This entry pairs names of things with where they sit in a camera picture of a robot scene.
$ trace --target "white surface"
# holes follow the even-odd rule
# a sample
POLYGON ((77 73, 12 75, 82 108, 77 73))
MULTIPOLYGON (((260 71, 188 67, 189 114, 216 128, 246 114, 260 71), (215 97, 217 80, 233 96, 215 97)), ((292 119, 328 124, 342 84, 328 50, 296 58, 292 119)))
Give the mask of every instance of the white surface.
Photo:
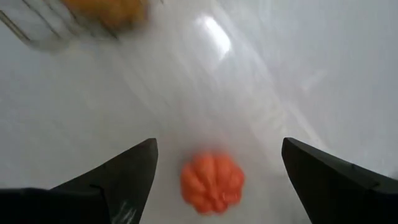
POLYGON ((0 185, 52 187, 157 137, 141 223, 308 223, 283 137, 397 176, 397 15, 387 0, 164 0, 120 42, 57 54, 1 27, 0 185), (208 141, 247 176, 223 217, 179 196, 181 163, 208 141))

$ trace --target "yellow object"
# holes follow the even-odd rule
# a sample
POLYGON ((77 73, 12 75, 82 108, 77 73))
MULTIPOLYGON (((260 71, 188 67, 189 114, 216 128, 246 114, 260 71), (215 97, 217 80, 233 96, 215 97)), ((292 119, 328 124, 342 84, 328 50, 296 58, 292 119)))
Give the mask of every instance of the yellow object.
POLYGON ((147 0, 63 0, 67 7, 89 19, 97 19, 110 29, 142 22, 147 0))

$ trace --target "orange object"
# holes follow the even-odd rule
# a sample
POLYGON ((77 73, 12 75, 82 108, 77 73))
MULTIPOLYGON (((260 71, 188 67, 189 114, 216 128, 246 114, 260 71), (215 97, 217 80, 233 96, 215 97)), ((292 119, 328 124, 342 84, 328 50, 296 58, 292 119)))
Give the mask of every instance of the orange object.
POLYGON ((68 8, 117 29, 146 18, 147 0, 62 0, 68 8))
POLYGON ((223 213, 240 202, 244 174, 229 155, 202 152, 184 165, 180 181, 182 197, 198 213, 223 213))

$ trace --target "orange pumpkin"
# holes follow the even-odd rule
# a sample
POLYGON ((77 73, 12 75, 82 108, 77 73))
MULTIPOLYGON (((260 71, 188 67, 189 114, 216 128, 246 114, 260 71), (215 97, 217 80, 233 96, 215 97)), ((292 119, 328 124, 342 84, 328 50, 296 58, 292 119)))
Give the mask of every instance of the orange pumpkin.
POLYGON ((229 155, 202 152, 184 165, 180 181, 182 197, 198 213, 223 213, 240 202, 244 174, 229 155))

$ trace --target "wire basket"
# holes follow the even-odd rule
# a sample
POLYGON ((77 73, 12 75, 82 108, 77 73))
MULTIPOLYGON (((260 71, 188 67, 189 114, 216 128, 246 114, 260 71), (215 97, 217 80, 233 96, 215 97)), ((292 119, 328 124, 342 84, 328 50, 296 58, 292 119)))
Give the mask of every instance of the wire basket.
POLYGON ((40 49, 56 48, 81 35, 117 38, 115 31, 76 15, 60 0, 0 0, 0 20, 23 43, 40 49))

